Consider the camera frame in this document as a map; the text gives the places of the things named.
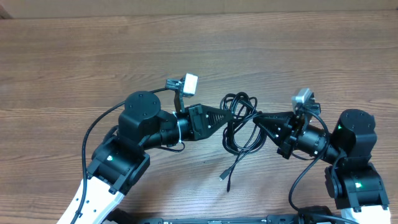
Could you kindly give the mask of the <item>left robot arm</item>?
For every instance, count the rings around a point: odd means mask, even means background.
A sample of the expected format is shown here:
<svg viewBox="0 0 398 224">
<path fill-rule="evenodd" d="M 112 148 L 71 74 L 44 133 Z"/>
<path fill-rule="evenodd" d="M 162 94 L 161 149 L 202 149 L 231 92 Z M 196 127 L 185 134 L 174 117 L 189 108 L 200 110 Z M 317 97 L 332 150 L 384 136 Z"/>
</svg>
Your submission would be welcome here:
<svg viewBox="0 0 398 224">
<path fill-rule="evenodd" d="M 206 139 L 232 120 L 229 111 L 201 104 L 184 107 L 175 91 L 175 112 L 161 108 L 156 91 L 137 91 L 122 102 L 118 125 L 95 149 L 83 179 L 59 223 L 102 223 L 150 165 L 148 149 L 173 152 L 186 141 Z"/>
</svg>

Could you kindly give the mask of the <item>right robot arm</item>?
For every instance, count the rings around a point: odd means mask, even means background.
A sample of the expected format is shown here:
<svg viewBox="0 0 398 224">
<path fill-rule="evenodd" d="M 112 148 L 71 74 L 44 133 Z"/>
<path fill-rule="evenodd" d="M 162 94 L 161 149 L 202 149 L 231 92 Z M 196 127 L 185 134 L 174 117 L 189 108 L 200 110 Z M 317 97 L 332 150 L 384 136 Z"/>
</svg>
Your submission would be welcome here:
<svg viewBox="0 0 398 224">
<path fill-rule="evenodd" d="M 375 119 L 362 110 L 345 110 L 329 132 L 319 110 L 298 108 L 294 112 L 261 113 L 254 123 L 288 159 L 295 150 L 328 163 L 327 192 L 339 216 L 326 206 L 291 207 L 297 211 L 293 223 L 390 223 L 389 199 L 383 180 L 371 163 L 377 142 Z"/>
</svg>

